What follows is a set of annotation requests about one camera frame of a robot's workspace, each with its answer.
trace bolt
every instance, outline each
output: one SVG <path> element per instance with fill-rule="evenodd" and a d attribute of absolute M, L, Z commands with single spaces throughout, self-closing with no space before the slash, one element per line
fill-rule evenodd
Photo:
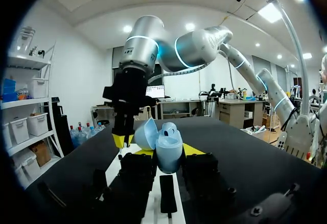
<path fill-rule="evenodd" d="M 252 210 L 251 210 L 251 215 L 252 216 L 259 216 L 262 213 L 262 207 L 260 206 L 255 206 Z"/>

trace cardboard box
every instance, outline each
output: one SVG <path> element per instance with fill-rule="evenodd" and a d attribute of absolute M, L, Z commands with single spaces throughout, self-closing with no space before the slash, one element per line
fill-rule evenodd
<path fill-rule="evenodd" d="M 253 112 L 251 112 L 251 111 L 244 111 L 244 117 L 246 117 L 246 118 L 252 118 L 253 117 Z"/>
<path fill-rule="evenodd" d="M 262 125 L 265 126 L 266 128 L 270 128 L 270 118 L 271 116 L 267 115 L 267 114 L 264 114 L 263 118 L 262 118 Z M 275 119 L 275 116 L 273 115 L 272 116 L 272 123 L 274 123 L 274 119 Z M 278 127 L 279 125 L 279 118 L 278 116 L 276 115 L 276 119 L 275 119 L 275 127 Z"/>
<path fill-rule="evenodd" d="M 45 141 L 39 141 L 36 144 L 30 146 L 30 150 L 36 155 L 36 161 L 39 166 L 43 166 L 51 160 L 51 155 L 45 144 Z"/>

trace white plastic bin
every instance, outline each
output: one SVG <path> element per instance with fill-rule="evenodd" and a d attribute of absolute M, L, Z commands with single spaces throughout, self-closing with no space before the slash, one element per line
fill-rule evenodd
<path fill-rule="evenodd" d="M 30 183 L 41 175 L 41 169 L 36 161 L 36 155 L 28 148 L 15 154 L 13 159 L 15 165 L 22 165 L 22 169 Z"/>
<path fill-rule="evenodd" d="M 30 138 L 29 132 L 27 130 L 27 118 L 22 118 L 19 120 L 15 120 L 10 122 L 12 131 L 14 133 L 14 137 L 17 144 L 22 143 Z"/>
<path fill-rule="evenodd" d="M 9 149 L 12 147 L 10 133 L 9 133 L 9 123 L 6 123 L 2 125 L 2 133 L 4 135 L 6 149 Z"/>
<path fill-rule="evenodd" d="M 49 131 L 46 115 L 42 113 L 36 116 L 29 116 L 27 118 L 27 128 L 29 133 L 33 136 L 39 136 Z"/>
<path fill-rule="evenodd" d="M 259 129 L 259 128 L 261 128 L 262 126 L 254 126 L 256 129 Z M 250 132 L 250 133 L 248 133 L 248 134 L 250 134 L 250 135 L 252 135 L 252 136 L 254 136 L 254 137 L 256 137 L 256 138 L 259 138 L 260 140 L 264 140 L 264 135 L 265 135 L 265 131 L 267 130 L 266 128 L 264 128 L 262 131 L 260 131 L 260 132 L 252 132 L 251 131 L 251 128 L 252 127 L 249 127 L 249 128 L 246 128 L 246 130 L 248 131 L 248 132 Z"/>
<path fill-rule="evenodd" d="M 17 176 L 20 184 L 23 186 L 23 188 L 27 188 L 28 185 L 30 184 L 30 181 L 27 179 L 27 177 L 21 167 L 21 164 L 16 167 L 15 173 L 16 173 L 16 176 Z"/>
<path fill-rule="evenodd" d="M 47 79 L 33 78 L 28 84 L 27 88 L 32 98 L 46 97 Z"/>

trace black table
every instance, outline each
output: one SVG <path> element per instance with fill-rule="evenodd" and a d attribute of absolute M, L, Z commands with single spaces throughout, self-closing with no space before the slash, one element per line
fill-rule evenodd
<path fill-rule="evenodd" d="M 184 143 L 201 151 L 213 153 L 218 168 L 229 186 L 237 189 L 236 207 L 242 211 L 275 192 L 286 192 L 292 183 L 300 185 L 301 194 L 313 190 L 320 169 L 280 151 L 234 127 L 210 117 L 156 120 L 158 128 L 173 122 Z M 135 128 L 141 121 L 135 122 Z M 44 181 L 66 203 L 80 198 L 83 185 L 92 183 L 94 169 L 106 170 L 119 150 L 111 135 L 111 126 L 61 159 L 27 188 L 27 193 L 40 205 L 40 210 L 56 214 L 39 194 L 37 184 Z M 184 182 L 177 174 L 180 192 Z M 187 223 L 188 201 L 181 194 Z"/>

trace blue box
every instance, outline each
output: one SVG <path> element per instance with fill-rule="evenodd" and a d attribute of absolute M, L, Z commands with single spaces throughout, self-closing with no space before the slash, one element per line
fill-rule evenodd
<path fill-rule="evenodd" d="M 2 95 L 2 102 L 7 103 L 7 102 L 13 102 L 17 100 L 17 93 L 9 93 L 9 94 L 3 94 Z"/>
<path fill-rule="evenodd" d="M 15 92 L 16 81 L 5 79 L 3 94 L 12 94 Z"/>

